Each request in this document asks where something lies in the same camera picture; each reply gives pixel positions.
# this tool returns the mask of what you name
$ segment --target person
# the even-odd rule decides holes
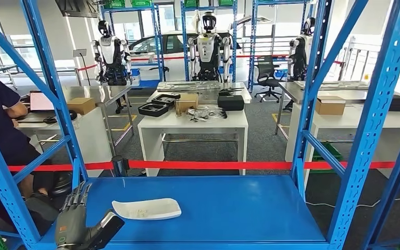
[[[25,166],[35,160],[40,153],[30,144],[30,139],[19,131],[15,119],[28,113],[20,96],[0,81],[0,152],[9,166]],[[26,197],[26,205],[31,215],[54,221],[58,210],[54,207],[48,191],[54,185],[53,172],[33,172],[33,193]],[[22,182],[30,182],[30,176]],[[12,225],[4,205],[0,201],[0,218]]]

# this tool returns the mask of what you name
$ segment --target dark shirt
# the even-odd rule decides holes
[[[28,137],[14,127],[2,107],[11,108],[19,101],[20,96],[0,81],[0,150],[4,158],[19,154],[29,143]]]

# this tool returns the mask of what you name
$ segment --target black chair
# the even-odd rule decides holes
[[[260,56],[257,58],[258,65],[258,85],[269,87],[267,91],[260,92],[254,95],[256,98],[257,95],[264,94],[264,96],[260,99],[260,102],[263,101],[265,97],[273,96],[277,99],[277,103],[280,102],[280,98],[277,95],[281,95],[281,93],[273,91],[276,87],[280,86],[281,79],[285,76],[285,72],[283,72],[283,76],[280,79],[276,79],[274,77],[275,68],[280,67],[279,65],[274,65],[272,62],[272,56]]]

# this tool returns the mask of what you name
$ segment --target laptop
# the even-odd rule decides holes
[[[53,117],[53,103],[39,90],[30,91],[30,112],[18,119],[18,122],[44,122],[47,117]]]

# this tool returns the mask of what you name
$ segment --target wire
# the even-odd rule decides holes
[[[381,201],[381,200],[379,199],[379,200],[378,200],[377,202],[375,202],[373,205],[364,205],[364,204],[360,204],[360,205],[357,205],[356,208],[358,208],[358,207],[375,207],[380,201]],[[309,204],[309,205],[312,205],[312,206],[328,206],[328,207],[333,207],[333,208],[335,208],[335,206],[330,205],[330,204],[327,204],[327,203],[316,203],[316,204],[313,204],[313,203],[310,203],[310,202],[306,202],[306,204]]]

